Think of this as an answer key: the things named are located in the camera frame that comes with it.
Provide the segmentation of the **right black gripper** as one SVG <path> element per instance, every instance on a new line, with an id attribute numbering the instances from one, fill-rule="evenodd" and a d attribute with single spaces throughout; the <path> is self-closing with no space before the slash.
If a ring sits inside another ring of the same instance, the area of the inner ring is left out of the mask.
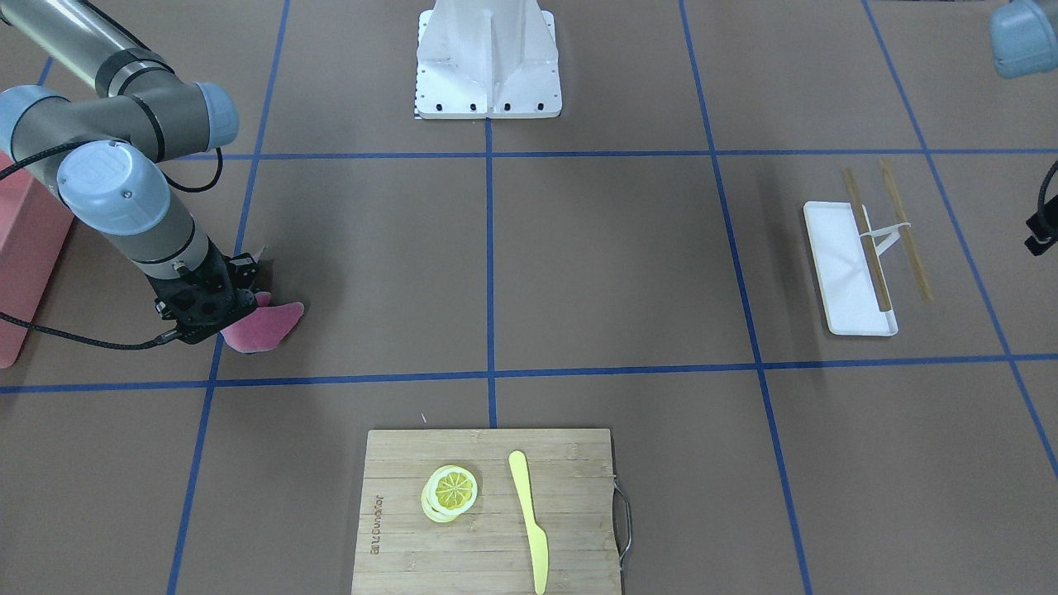
<path id="1" fill-rule="evenodd" d="M 156 291 L 156 312 L 174 321 L 170 341 L 204 342 L 224 328 L 245 319 L 257 308 L 253 289 L 260 271 L 258 257 L 243 252 L 230 257 L 209 244 L 199 268 L 175 268 L 172 280 L 148 278 Z"/>

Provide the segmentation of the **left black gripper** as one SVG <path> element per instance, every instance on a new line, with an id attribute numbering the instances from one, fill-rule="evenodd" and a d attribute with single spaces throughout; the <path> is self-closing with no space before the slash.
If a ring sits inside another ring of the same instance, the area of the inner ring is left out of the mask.
<path id="1" fill-rule="evenodd" d="M 1027 219 L 1029 237 L 1025 248 L 1032 255 L 1042 255 L 1057 245 L 1057 196 L 1042 203 Z"/>

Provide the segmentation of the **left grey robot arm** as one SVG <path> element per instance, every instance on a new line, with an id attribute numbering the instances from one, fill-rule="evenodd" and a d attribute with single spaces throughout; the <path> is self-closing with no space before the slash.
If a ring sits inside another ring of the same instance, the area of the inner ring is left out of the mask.
<path id="1" fill-rule="evenodd" d="M 1057 68 L 1057 2 L 1009 1 L 989 17 L 989 39 L 995 72 L 1002 79 L 1025 78 Z M 1028 216 L 1025 240 L 1035 256 L 1046 253 L 1057 240 L 1057 198 L 1051 195 L 1057 163 L 1044 174 Z"/>

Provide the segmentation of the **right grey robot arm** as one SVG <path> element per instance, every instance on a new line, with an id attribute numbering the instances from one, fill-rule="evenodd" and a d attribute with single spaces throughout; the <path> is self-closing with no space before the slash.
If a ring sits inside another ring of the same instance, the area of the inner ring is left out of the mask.
<path id="1" fill-rule="evenodd" d="M 161 170 L 233 142 L 241 118 L 227 91 L 179 79 L 88 1 L 4 1 L 2 21 L 96 93 L 73 102 L 41 84 L 5 90 L 5 174 L 26 169 L 136 266 L 156 291 L 156 311 L 175 324 L 160 344 L 196 344 L 250 315 L 256 260 L 224 255 Z"/>

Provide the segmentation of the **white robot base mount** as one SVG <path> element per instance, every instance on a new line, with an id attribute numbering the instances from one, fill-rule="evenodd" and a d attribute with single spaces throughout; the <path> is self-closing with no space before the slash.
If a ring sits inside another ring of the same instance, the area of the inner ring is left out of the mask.
<path id="1" fill-rule="evenodd" d="M 555 16 L 536 1 L 437 1 L 420 12 L 413 109 L 423 120 L 558 118 Z"/>

